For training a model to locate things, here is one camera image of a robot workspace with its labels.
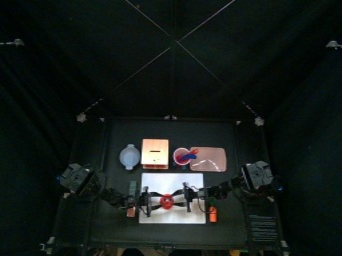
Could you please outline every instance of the orange bottle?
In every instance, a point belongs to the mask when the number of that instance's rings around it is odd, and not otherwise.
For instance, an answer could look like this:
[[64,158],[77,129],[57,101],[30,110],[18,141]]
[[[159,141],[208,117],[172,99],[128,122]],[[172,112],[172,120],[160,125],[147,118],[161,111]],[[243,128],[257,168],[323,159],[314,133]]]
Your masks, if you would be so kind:
[[208,219],[209,222],[217,222],[217,209],[215,206],[208,207]]

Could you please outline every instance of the dark backdrop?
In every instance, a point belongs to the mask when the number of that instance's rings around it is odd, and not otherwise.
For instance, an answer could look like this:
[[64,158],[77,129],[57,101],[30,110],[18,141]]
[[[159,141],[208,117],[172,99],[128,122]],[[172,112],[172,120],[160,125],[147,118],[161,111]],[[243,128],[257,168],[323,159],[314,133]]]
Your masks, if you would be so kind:
[[0,253],[32,255],[49,237],[91,107],[88,117],[260,115],[294,255],[339,255],[342,49],[324,47],[342,40],[339,2],[2,1],[0,43],[25,45],[0,45]]

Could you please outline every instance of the orange box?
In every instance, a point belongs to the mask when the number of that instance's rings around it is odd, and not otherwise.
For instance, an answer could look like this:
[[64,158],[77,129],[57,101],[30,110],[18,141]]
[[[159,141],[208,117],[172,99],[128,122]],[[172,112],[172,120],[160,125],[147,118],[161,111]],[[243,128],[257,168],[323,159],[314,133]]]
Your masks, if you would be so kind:
[[168,169],[168,140],[143,139],[141,165],[144,169]]

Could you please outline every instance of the diagonal wire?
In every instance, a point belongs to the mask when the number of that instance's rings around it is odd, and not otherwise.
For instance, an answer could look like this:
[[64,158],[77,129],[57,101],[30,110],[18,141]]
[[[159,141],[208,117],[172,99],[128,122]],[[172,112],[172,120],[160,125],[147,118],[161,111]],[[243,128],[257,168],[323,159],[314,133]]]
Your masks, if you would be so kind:
[[[111,95],[113,93],[115,90],[117,90],[123,84],[129,81],[132,79],[132,77],[135,77],[135,75],[169,50],[171,47],[168,47],[163,52],[160,52],[132,74],[131,76],[128,76],[117,85],[116,87],[107,93],[107,96]],[[84,114],[85,112],[88,112],[103,100],[104,100],[105,96],[100,99],[97,99],[97,101],[80,113]]]
[[[224,87],[227,84],[219,79],[219,77],[215,75],[215,73],[208,69],[208,67],[200,62],[200,60],[195,57],[195,55],[189,52],[189,50],[183,46],[183,44],[176,41],[176,44],[181,47],[181,49],[188,53],[188,55],[193,58],[193,60],[197,62],[197,64],[205,69],[205,71],[211,74],[211,76],[215,78],[215,80],[219,82],[220,85]],[[237,95],[235,94],[233,90],[229,90],[231,94],[233,95],[235,99],[243,104],[243,106],[249,110],[249,112],[253,114],[255,117],[259,117],[257,113],[252,110],[252,108],[247,105],[247,103],[240,100]]]
[[147,20],[159,28],[160,31],[163,31],[163,33],[169,36],[169,34],[167,33],[167,31],[157,25],[157,23],[140,11],[140,9],[131,3],[131,1],[124,0],[131,7],[147,18]]
[[179,40],[181,42],[232,3],[235,0],[231,0]]

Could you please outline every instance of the table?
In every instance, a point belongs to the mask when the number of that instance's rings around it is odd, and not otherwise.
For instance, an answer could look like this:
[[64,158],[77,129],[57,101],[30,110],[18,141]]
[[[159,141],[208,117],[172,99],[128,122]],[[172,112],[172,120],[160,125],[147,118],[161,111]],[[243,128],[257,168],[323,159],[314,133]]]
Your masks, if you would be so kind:
[[[236,123],[227,120],[179,120],[112,118],[86,120],[80,123],[74,136],[69,163],[91,164],[107,175],[107,188],[115,187],[128,194],[128,183],[141,181],[145,170],[141,165],[127,171],[119,161],[120,151],[133,144],[141,152],[141,140],[168,139],[169,163],[173,150],[191,146],[224,148],[227,171],[205,172],[204,186],[213,186],[229,180],[245,163],[268,161],[263,129],[253,122]],[[169,164],[169,173],[191,172]],[[219,200],[217,223],[207,224],[139,224],[139,219],[127,218],[101,200],[80,202],[74,198],[60,199],[53,228],[54,246],[82,248],[153,247],[177,249],[245,249],[247,232],[244,209],[229,194]]]

